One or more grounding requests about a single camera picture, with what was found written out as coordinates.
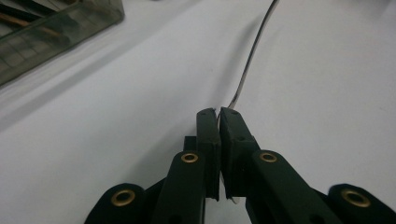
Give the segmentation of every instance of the thin cable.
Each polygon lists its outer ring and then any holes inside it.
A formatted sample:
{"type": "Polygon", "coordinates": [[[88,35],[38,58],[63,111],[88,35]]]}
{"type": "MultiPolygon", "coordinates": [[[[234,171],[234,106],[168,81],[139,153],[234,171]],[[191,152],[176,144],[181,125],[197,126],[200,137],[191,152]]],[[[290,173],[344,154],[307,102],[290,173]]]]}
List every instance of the thin cable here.
{"type": "Polygon", "coordinates": [[[268,8],[267,13],[265,13],[265,17],[262,20],[262,24],[260,25],[259,32],[256,35],[256,39],[254,40],[253,46],[251,47],[250,53],[248,55],[244,73],[242,74],[241,80],[239,81],[238,89],[236,89],[235,95],[233,96],[233,99],[231,100],[230,104],[228,105],[228,108],[230,108],[230,109],[233,109],[235,107],[236,102],[239,99],[242,88],[244,87],[245,79],[247,78],[247,75],[248,75],[248,69],[249,69],[250,63],[253,59],[254,52],[256,52],[256,48],[259,45],[260,39],[262,37],[262,31],[264,30],[266,23],[268,22],[269,18],[271,17],[272,13],[274,12],[277,3],[278,3],[278,0],[274,0],[271,3],[271,6],[268,8]]]}

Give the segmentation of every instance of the brass ring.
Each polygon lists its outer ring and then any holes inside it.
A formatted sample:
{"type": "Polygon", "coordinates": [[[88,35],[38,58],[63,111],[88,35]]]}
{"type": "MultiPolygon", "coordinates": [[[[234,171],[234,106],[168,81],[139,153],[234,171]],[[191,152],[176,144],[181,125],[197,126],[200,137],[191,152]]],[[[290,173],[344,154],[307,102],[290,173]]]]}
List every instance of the brass ring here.
{"type": "Polygon", "coordinates": [[[135,194],[134,194],[133,190],[131,190],[131,189],[121,189],[121,190],[117,191],[113,195],[113,197],[111,197],[111,202],[117,207],[122,207],[122,206],[128,205],[131,202],[133,202],[134,201],[134,197],[135,197],[135,194]],[[128,198],[126,198],[124,200],[119,200],[118,197],[121,194],[128,194],[128,198]]]}
{"type": "Polygon", "coordinates": [[[181,156],[181,159],[186,163],[192,163],[198,161],[198,156],[194,153],[187,153],[181,156]]]}
{"type": "Polygon", "coordinates": [[[260,154],[260,159],[262,159],[262,161],[268,161],[268,162],[277,161],[277,157],[269,152],[263,152],[262,154],[260,154]]]}
{"type": "Polygon", "coordinates": [[[352,189],[343,189],[342,191],[341,191],[341,195],[343,196],[343,198],[347,201],[347,202],[349,202],[349,203],[352,203],[353,205],[356,205],[356,206],[358,206],[358,207],[368,207],[368,206],[370,206],[371,205],[371,203],[370,203],[370,200],[366,197],[366,196],[364,196],[364,195],[362,195],[362,194],[360,194],[360,193],[358,193],[357,191],[355,191],[355,190],[352,190],[352,189]],[[356,200],[356,199],[354,199],[354,198],[351,198],[350,196],[357,196],[357,197],[359,197],[359,201],[358,200],[356,200]]]}

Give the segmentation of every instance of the plastic container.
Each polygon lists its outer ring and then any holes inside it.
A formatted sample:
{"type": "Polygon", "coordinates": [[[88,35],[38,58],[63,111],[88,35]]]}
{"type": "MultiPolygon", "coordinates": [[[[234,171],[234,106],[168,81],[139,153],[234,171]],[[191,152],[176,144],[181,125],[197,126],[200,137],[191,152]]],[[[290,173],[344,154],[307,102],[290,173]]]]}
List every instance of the plastic container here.
{"type": "Polygon", "coordinates": [[[0,86],[123,20],[121,0],[82,0],[0,37],[0,86]]]}

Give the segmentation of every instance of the white surface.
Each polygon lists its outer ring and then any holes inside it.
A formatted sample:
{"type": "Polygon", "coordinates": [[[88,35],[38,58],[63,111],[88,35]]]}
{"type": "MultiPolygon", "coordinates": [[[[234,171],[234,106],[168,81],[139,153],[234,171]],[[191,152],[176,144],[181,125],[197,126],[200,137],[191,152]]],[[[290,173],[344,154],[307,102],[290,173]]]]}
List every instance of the white surface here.
{"type": "MultiPolygon", "coordinates": [[[[227,105],[270,1],[123,1],[126,19],[0,90],[0,223],[83,223],[164,177],[195,114],[227,105]]],[[[311,187],[396,209],[396,2],[281,1],[236,110],[311,187]]],[[[249,223],[208,202],[206,223],[249,223]]]]}

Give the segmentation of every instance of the black plastic part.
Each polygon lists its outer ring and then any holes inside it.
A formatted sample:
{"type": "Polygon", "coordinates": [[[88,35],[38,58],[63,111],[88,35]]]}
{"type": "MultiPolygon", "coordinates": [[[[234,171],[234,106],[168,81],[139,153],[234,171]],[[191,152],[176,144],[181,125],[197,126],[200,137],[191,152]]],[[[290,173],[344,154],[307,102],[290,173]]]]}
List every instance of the black plastic part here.
{"type": "Polygon", "coordinates": [[[249,196],[262,198],[276,223],[342,223],[278,153],[254,152],[249,173],[249,196]]]}
{"type": "Polygon", "coordinates": [[[197,149],[197,137],[185,136],[183,151],[193,151],[197,149]]]}
{"type": "Polygon", "coordinates": [[[396,223],[395,212],[365,189],[348,184],[336,185],[330,188],[328,199],[332,209],[345,223],[396,223]]]}
{"type": "Polygon", "coordinates": [[[143,211],[140,215],[141,224],[148,224],[151,222],[151,217],[154,213],[155,206],[157,205],[161,190],[163,189],[164,182],[165,178],[145,190],[146,200],[143,211]]]}
{"type": "Polygon", "coordinates": [[[196,149],[205,154],[206,197],[219,200],[221,140],[215,110],[197,113],[196,149]]]}
{"type": "Polygon", "coordinates": [[[246,197],[246,167],[251,153],[260,150],[248,126],[237,111],[220,111],[221,171],[226,197],[246,197]]]}
{"type": "Polygon", "coordinates": [[[145,201],[145,191],[137,185],[120,184],[101,197],[96,206],[91,210],[85,224],[131,224],[142,223],[141,212],[145,201]],[[112,197],[120,190],[129,189],[134,192],[134,199],[124,206],[116,206],[111,201],[112,197]]]}
{"type": "Polygon", "coordinates": [[[199,151],[177,153],[158,198],[151,224],[202,224],[205,215],[205,156],[199,151]],[[183,156],[194,154],[190,162],[183,156]]]}
{"type": "Polygon", "coordinates": [[[276,224],[270,209],[261,197],[248,197],[245,203],[252,224],[276,224]]]}

